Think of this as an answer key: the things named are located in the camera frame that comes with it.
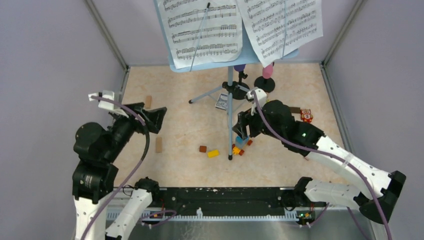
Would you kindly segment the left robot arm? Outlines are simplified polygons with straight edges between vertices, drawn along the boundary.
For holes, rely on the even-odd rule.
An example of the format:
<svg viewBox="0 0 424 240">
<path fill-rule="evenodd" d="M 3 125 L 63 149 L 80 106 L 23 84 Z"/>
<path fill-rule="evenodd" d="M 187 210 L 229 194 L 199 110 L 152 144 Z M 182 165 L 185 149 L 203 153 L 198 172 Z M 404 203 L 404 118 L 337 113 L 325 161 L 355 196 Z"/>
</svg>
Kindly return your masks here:
<svg viewBox="0 0 424 240">
<path fill-rule="evenodd" d="M 72 175 L 76 240 L 127 240 L 143 211 L 160 202 L 159 183 L 142 178 L 118 217 L 106 226 L 106 208 L 117 194 L 114 182 L 119 169 L 114 161 L 134 133 L 146 137 L 144 159 L 150 134 L 159 133 L 166 112 L 166 107 L 146 110 L 142 102 L 126 104 L 123 109 L 109 112 L 114 121 L 107 128 L 88 122 L 77 130 L 73 150 L 79 163 Z"/>
</svg>

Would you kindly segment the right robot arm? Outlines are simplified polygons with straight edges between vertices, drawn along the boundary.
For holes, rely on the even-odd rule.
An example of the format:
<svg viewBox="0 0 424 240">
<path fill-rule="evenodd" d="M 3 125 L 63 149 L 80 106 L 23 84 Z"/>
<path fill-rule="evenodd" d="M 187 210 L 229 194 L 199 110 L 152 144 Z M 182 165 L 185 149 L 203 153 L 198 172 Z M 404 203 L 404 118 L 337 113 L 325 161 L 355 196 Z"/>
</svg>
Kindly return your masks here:
<svg viewBox="0 0 424 240">
<path fill-rule="evenodd" d="M 384 226 L 392 239 L 389 220 L 406 182 L 400 171 L 387 172 L 366 163 L 335 143 L 323 130 L 309 122 L 296 120 L 290 108 L 272 100 L 258 110 L 241 111 L 233 131 L 241 138 L 263 134 L 281 141 L 293 153 L 327 166 L 347 184 L 322 182 L 302 177 L 293 192 L 299 206 L 325 202 L 356 209 L 367 219 Z"/>
</svg>

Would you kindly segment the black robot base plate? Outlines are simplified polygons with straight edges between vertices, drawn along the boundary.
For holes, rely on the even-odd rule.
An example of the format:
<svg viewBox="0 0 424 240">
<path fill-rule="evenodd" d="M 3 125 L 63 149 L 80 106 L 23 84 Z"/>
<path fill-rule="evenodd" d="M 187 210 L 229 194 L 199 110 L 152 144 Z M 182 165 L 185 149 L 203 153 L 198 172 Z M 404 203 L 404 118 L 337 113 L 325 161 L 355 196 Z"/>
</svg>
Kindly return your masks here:
<svg viewBox="0 0 424 240">
<path fill-rule="evenodd" d="M 206 217 L 283 216 L 295 210 L 324 207 L 291 187 L 168 187 L 161 188 L 150 207 Z"/>
</svg>

